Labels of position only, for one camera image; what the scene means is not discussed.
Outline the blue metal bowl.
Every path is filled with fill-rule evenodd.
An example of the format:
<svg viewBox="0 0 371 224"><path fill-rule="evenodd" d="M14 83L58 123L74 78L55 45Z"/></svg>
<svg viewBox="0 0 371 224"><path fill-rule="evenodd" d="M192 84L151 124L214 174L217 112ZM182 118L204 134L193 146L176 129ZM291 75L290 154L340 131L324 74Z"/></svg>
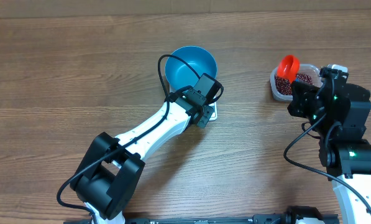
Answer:
<svg viewBox="0 0 371 224"><path fill-rule="evenodd" d="M198 46L184 46L176 49L172 55L185 61L200 77L206 73L216 78L218 65L213 55L206 49ZM171 90L177 90L184 86L194 86L198 77L195 72L185 63L169 57L165 63L165 76Z"/></svg>

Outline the red scoop blue handle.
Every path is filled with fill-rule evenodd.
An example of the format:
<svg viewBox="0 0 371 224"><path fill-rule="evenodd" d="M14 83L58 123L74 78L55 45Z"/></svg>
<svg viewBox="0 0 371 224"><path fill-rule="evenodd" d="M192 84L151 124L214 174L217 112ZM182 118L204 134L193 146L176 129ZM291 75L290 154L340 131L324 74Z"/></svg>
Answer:
<svg viewBox="0 0 371 224"><path fill-rule="evenodd" d="M296 74L300 69L300 61L294 55L285 56L278 65L277 76L287 79L290 83L296 80Z"/></svg>

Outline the red beans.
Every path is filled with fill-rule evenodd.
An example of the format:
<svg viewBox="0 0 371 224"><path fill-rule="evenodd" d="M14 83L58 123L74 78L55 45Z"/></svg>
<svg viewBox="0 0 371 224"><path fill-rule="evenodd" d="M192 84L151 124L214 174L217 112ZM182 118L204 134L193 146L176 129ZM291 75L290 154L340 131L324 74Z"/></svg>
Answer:
<svg viewBox="0 0 371 224"><path fill-rule="evenodd" d="M275 86L277 91L282 95L291 95L291 83L289 80L285 78L278 77L277 75L274 76L275 78ZM309 85L313 84L312 78L304 73L297 73L296 74L296 81L307 83Z"/></svg>

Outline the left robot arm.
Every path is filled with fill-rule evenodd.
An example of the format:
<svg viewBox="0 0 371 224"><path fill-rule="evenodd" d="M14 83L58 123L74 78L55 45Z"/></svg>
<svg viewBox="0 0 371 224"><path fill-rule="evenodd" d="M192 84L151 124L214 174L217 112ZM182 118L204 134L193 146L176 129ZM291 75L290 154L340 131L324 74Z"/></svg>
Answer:
<svg viewBox="0 0 371 224"><path fill-rule="evenodd" d="M204 73L195 85L167 93L162 107L134 129L115 137L102 132L93 139L70 180L70 188L90 212L92 223L124 223L122 211L135 192L146 160L189 126L204 128L223 90Z"/></svg>

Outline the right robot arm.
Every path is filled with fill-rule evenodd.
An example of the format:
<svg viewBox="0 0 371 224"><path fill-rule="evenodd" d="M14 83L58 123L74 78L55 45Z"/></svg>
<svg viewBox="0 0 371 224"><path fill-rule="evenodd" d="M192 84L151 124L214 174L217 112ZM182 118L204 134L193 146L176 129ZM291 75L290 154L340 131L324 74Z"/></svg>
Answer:
<svg viewBox="0 0 371 224"><path fill-rule="evenodd" d="M364 139L370 92L331 81L322 87L293 82L292 116L308 119L319 134L323 175L332 183L344 223L371 223L371 144Z"/></svg>

